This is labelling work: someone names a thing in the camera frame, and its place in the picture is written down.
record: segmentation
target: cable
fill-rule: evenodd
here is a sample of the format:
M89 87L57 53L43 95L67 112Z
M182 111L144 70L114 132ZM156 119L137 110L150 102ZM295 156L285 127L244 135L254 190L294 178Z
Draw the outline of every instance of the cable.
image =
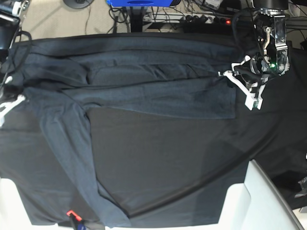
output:
M198 2L198 0L192 0L202 11L209 11L211 12L214 16L225 16L225 17L232 17L233 15L230 14L224 14L220 13L219 11L212 9L210 7L204 6L202 2Z
M181 14L183 15L183 17L186 18L186 16L184 15L183 12L181 12L181 11L179 11L179 10L176 9L176 6L175 6L175 7L170 7L170 8L173 9L173 10L175 10L175 11L177 11L177 12L179 12L179 13L181 13Z
M155 13L155 19L157 19L157 14L158 14L158 12L159 12L159 7L157 7L157 11L156 11L156 13Z
M290 29L290 30L307 30L307 28L303 29L303 28L294 28L294 27L287 27L287 29Z
M256 81L261 80L261 75L252 73L252 72L250 72L249 69L247 69L247 68L245 68L245 67L243 67L241 65L240 66L235 66L234 70L235 71L239 71L240 74L246 74L246 75L250 76L253 80L256 80Z
M19 36L19 42L21 42L21 38L22 38L22 34Z
M107 34L114 28L114 26L112 26L108 31Z
M293 31L299 31L299 32L301 32L301 34L302 34L302 36L303 36L304 40L306 40L306 37L304 36L304 34L303 34L302 30L299 30L299 29L297 29L297 30L291 30L291 31L288 31L288 32L287 32L287 34L289 34L289 33L293 32Z
M297 26L297 27L307 27L307 25L289 25L289 26Z
M188 0L183 0L183 5L186 11L193 13L190 9L189 9L189 1Z
M27 59L27 57L28 57L28 55L29 55L29 53L30 53L30 50L31 50L31 47L32 47L32 36L31 36L31 34L30 34L29 32L27 32L27 31L19 31L18 34L17 34L17 36L21 36L21 35L25 35L25 36L28 37L28 39L29 39L29 41L28 41L29 44L27 45L26 51L25 51L23 57L21 58L21 60L20 60L20 62L19 62L19 64L18 64L17 66L15 65L15 57L16 57L17 50L18 50L19 46L16 47L16 49L15 49L15 51L14 51L14 54L11 56L11 63L10 63L9 66L8 66L8 70L7 70L7 72L6 72L5 75L4 75L4 78L3 78L2 83L0 84L0 89L3 87L3 85L4 85L5 81L6 81L6 79L7 79L9 76L15 74L17 71L20 70L20 68L21 68L22 65L25 63L25 60ZM11 68L11 65L12 65L12 64L14 65L14 70L11 71L11 72L9 72L9 69Z
M88 21L90 20L90 17L91 17L91 10L92 10L92 7L91 7L91 5L89 5L88 17L87 17L87 20L86 20L86 23L85 23L85 28L84 28L85 35L87 35L87 25L88 25Z
M199 180L187 185L184 189L173 192L171 195L164 197L163 199L160 199L158 202L155 202L152 205L147 205L146 208L139 208L138 210L135 210L130 214L129 216L130 219L141 219L149 213L152 214L153 212L161 211L161 208L163 207L167 208L168 205L171 205L179 200L182 200L183 198L191 194L197 193L200 189L210 185L211 183L215 182L217 179L227 175L235 168L237 168L239 165L248 162L252 159L255 159L255 157L257 157L258 154L267 149L269 144L276 139L277 135L273 133L274 132L273 130L277 128L280 119L281 119L280 117L277 118L277 120L274 122L272 126L271 131L265 134L261 138L261 140L255 143L246 153L242 153L239 157L233 158L232 160L227 162L227 164L222 165L216 170L208 172Z
M246 12L250 11L251 9L250 8L245 8L245 9L242 9L241 11L237 12L234 14L233 18L232 18L232 24L231 24L231 27L232 27L232 31L233 31L233 36L234 36L234 40L235 40L235 43L236 43L236 46L244 52L244 48L242 47L241 45L241 41L239 40L239 37L238 37L238 32L237 32L237 29L236 29L236 24L237 24L237 21L239 20L239 18Z
M157 23L164 23L164 22L169 22L169 21L179 21L180 22L180 19L166 19L166 20L163 20L163 21L157 21Z
M286 21L304 22L304 21L307 21L307 17L306 16L292 17L292 18L286 19Z
M194 8L193 8L193 1L192 0L191 0L191 8L192 8L192 16L193 16Z
M130 33L130 23L126 20L127 33Z
M27 59L27 57L28 57L28 55L29 55L29 53L30 53L31 47L32 47L32 36L31 36L31 34L30 34L29 32L27 32L27 31L20 31L18 34L20 34L20 35L25 35L26 37L28 37L28 39L29 39L29 41L28 41L29 44L27 45L26 51L25 51L23 57L21 58L19 64L18 64L16 67L14 67L14 70L13 70L13 71L9 72L9 75L13 75L13 74L15 74L17 71L20 70L20 68L21 68L22 65L24 64L25 60ZM14 57L13 57L13 58L15 58L16 53L17 53L17 48L16 48L16 50L15 50L15 53L14 53Z
M153 12L153 20L154 20L154 22L155 22L155 17L154 17L154 8L153 7L151 7L152 8L152 12Z
M307 16L307 13L305 13L305 11L303 11L298 5L296 5L296 4L292 3L292 2L289 2L289 3L295 5L297 8L299 8L299 10L300 10L304 15Z
M128 14L126 14L123 10L123 8L113 8L111 5L109 5L110 9L109 9L109 15L110 17L113 19L113 21L117 22L117 23L125 23L127 18L128 18ZM114 13L116 12L120 12L119 14L122 14L123 15L123 20L122 21L119 21L119 20L116 20L115 19L115 15Z
M164 8L165 8L165 7L163 7L162 9L163 9L164 13L166 14L166 16L168 16L168 18L169 18L169 24L171 25L171 27L172 27L174 30L177 30L177 28L174 27L174 26L172 25L172 23L171 23L171 17L168 15L168 13L166 13L166 11L165 11Z

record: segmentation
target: white plastic part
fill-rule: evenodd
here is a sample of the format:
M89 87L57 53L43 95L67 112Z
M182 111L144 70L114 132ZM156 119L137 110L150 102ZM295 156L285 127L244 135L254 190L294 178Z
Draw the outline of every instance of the white plastic part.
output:
M267 174L251 161L244 185L251 202L242 230L303 230L301 223Z
M20 8L21 8L21 4L23 2L22 1L15 1L14 6L13 6L13 10L12 10L12 15L15 17L19 17L20 16Z
M21 102L23 102L25 100L25 96L23 95L18 95L17 100L14 102L6 102L6 103L2 103L0 104L0 108L5 107L5 109L3 109L0 112L0 127L3 125L4 123L4 116L11 111L14 107L16 107L17 105L19 105Z
M4 84L10 83L12 80L13 80L13 77L12 76L8 76L7 79L5 80Z
M253 108L257 109L261 109L262 106L262 102L263 102L263 98L262 98L262 93L264 91L265 88L265 84L260 86L259 89L259 94L258 94L258 98L256 98L256 94L255 93L251 93L246 87L245 85L242 84L242 82L240 82L235 76L235 66L241 66L243 65L245 62L250 61L251 58L250 56L245 56L244 60L241 63L232 63L231 64L231 68L232 71L226 71L224 72L224 76L226 76L232 83L234 83L235 85L237 85L240 90L242 90L242 92L246 95L246 100L245 100L245 106L249 109L249 110L253 110ZM262 83L266 83L268 81L268 79L263 79Z
M250 202L251 197L244 184L230 186L220 216L219 227L227 230L241 229Z

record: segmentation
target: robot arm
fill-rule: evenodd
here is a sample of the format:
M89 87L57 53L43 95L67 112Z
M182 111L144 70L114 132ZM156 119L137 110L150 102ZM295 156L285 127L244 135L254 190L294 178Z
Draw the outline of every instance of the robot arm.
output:
M30 0L0 0L0 66L8 57L29 6Z
M286 44L288 0L253 0L255 38L259 52L246 56L241 63L233 63L232 70L223 75L236 84L247 96L245 105L261 109L266 83L289 70Z

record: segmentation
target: blue object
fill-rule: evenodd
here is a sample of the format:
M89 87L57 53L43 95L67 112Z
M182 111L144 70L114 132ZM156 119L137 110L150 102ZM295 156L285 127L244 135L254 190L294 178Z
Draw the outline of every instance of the blue object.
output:
M124 6L170 6L173 0L107 0L114 7Z
M86 230L86 227L83 224L79 224L78 230Z

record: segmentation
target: red clip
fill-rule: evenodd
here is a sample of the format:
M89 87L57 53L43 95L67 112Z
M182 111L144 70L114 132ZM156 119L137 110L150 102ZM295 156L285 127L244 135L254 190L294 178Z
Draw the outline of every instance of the red clip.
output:
M80 216L78 216L78 215L77 215L74 211L72 211L72 210L69 210L69 211L66 213L66 215L69 216L69 217L71 216L71 214L73 214L73 215L75 216L75 218L76 218L77 221L80 222L80 221L82 220L82 218L81 218Z

